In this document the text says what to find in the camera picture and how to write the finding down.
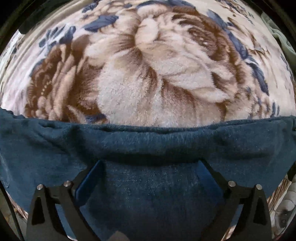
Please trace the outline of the pale green garment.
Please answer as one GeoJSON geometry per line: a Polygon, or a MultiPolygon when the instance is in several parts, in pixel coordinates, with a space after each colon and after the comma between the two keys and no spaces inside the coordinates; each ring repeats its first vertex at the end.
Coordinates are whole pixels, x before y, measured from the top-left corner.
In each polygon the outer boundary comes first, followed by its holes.
{"type": "Polygon", "coordinates": [[[295,50],[288,41],[287,37],[283,34],[280,28],[275,24],[275,22],[266,14],[261,14],[261,19],[267,26],[268,30],[271,32],[273,37],[279,42],[279,45],[290,65],[292,73],[295,75],[295,50]]]}

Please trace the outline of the floral fleece bed blanket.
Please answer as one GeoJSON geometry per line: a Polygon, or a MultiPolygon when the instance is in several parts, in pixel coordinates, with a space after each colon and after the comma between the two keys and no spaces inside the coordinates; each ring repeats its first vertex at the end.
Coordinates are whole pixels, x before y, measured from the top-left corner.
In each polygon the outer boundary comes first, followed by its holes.
{"type": "MultiPolygon", "coordinates": [[[[245,1],[70,1],[2,55],[1,110],[45,121],[201,128],[295,117],[295,75],[245,1]]],[[[267,197],[295,240],[295,179],[267,197]]]]}

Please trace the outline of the dark blue denim jeans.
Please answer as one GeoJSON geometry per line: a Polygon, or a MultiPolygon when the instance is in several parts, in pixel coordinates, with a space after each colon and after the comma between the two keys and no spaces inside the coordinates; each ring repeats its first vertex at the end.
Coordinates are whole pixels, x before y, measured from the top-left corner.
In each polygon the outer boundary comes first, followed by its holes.
{"type": "Polygon", "coordinates": [[[25,211],[36,187],[60,186],[98,161],[104,173],[80,211],[100,240],[200,240],[218,208],[196,174],[206,161],[266,200],[295,179],[295,117],[201,128],[80,125],[1,110],[1,186],[25,211]]]}

